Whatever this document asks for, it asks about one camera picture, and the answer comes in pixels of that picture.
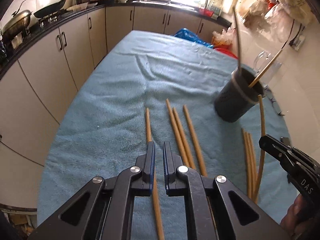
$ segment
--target cabinet door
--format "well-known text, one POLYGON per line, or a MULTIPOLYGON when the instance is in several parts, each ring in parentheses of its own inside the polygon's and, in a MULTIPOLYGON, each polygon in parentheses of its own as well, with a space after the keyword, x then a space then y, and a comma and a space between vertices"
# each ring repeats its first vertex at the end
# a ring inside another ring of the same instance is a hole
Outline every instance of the cabinet door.
POLYGON ((165 9, 135 7, 133 29, 163 34, 167 16, 165 9))
POLYGON ((0 203, 13 207, 37 208, 43 167, 0 143, 0 203))
POLYGON ((72 77, 79 90, 94 70, 87 15, 59 27, 72 77))
POLYGON ((61 122, 77 89, 63 50, 59 29, 38 41, 20 58, 19 63, 42 103, 61 122))
POLYGON ((44 165, 59 124, 30 87, 18 62, 0 80, 0 102, 0 141, 44 165))
POLYGON ((107 49, 110 52, 133 28, 133 6, 106 7, 107 49))
POLYGON ((214 31, 218 33, 222 33, 222 30, 224 29, 223 26, 216 24, 214 22, 210 22, 205 19, 201 19, 201 23, 198 29, 197 35, 199 38, 205 42, 210 42, 212 40, 212 33, 214 31))
POLYGON ((89 36, 94 67, 96 67, 107 54, 105 13, 105 8, 88 13, 89 36))
POLYGON ((193 33, 196 33, 199 28, 200 22, 201 19, 197 16, 178 11, 169 11, 164 34, 174 35, 182 28, 187 28, 193 33))

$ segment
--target red basket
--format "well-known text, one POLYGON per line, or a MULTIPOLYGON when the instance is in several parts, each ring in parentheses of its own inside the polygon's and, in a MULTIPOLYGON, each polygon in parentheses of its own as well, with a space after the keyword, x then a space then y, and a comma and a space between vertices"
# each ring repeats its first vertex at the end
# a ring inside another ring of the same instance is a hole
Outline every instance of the red basket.
POLYGON ((208 9, 200 8, 199 13, 202 15, 206 15, 208 17, 211 17, 213 15, 213 11, 210 11, 208 9))
POLYGON ((227 50, 225 48, 214 48, 214 50, 220 51, 221 53, 224 53, 230 57, 238 59, 238 57, 235 54, 233 54, 230 50, 227 50))

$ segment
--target light blue cloth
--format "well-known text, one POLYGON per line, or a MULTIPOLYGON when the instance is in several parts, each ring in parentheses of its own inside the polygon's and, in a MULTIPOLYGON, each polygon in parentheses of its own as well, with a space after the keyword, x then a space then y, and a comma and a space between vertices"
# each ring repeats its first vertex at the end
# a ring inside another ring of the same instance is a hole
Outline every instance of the light blue cloth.
MULTIPOLYGON (((42 175, 38 223, 94 176, 116 176, 145 154, 148 107, 165 239, 187 239, 183 197, 167 197, 164 189, 162 143, 170 141, 177 153, 165 100, 177 108, 196 160, 182 112, 187 104, 209 177, 225 175, 246 192, 241 128, 252 133, 258 162, 259 106, 234 123, 220 119, 213 107, 213 99, 236 66, 235 59, 190 41, 137 31, 127 35, 83 85, 60 125, 42 175)), ((284 119, 267 98, 263 103, 267 133, 288 137, 284 119)), ((296 190, 268 154, 264 167, 259 206, 280 222, 296 190)), ((157 239, 152 198, 135 199, 131 239, 157 239)))

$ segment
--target food package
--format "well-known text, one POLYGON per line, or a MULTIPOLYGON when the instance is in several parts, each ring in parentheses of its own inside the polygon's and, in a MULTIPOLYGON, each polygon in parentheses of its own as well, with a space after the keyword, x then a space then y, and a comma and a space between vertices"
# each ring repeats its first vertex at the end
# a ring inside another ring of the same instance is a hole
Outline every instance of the food package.
POLYGON ((245 19, 249 14, 251 5, 258 0, 242 0, 237 6, 237 12, 242 19, 245 19))
POLYGON ((276 4, 264 17, 269 24, 266 29, 270 32, 271 37, 279 42, 286 42, 290 35, 293 19, 286 13, 281 4, 276 4))
POLYGON ((222 33, 218 33, 214 31, 212 33, 212 41, 211 44, 214 45, 214 47, 222 47, 222 48, 229 48, 232 44, 233 35, 235 33, 234 29, 231 29, 231 27, 228 28, 226 31, 225 29, 222 30, 222 33))
POLYGON ((313 14, 305 0, 278 0, 283 9, 295 20, 307 26, 313 19, 313 14))
POLYGON ((261 31, 264 29, 264 16, 268 11, 268 0, 258 0, 254 2, 249 9, 245 18, 242 18, 242 23, 252 31, 261 31))

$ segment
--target red container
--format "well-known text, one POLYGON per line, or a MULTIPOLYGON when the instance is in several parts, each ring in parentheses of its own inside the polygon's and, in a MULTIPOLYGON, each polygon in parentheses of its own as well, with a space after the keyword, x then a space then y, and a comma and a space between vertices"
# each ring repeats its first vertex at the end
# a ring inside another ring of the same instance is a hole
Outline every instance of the red container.
POLYGON ((208 9, 200 8, 199 13, 202 15, 206 15, 208 17, 211 17, 213 15, 213 11, 210 11, 208 9))

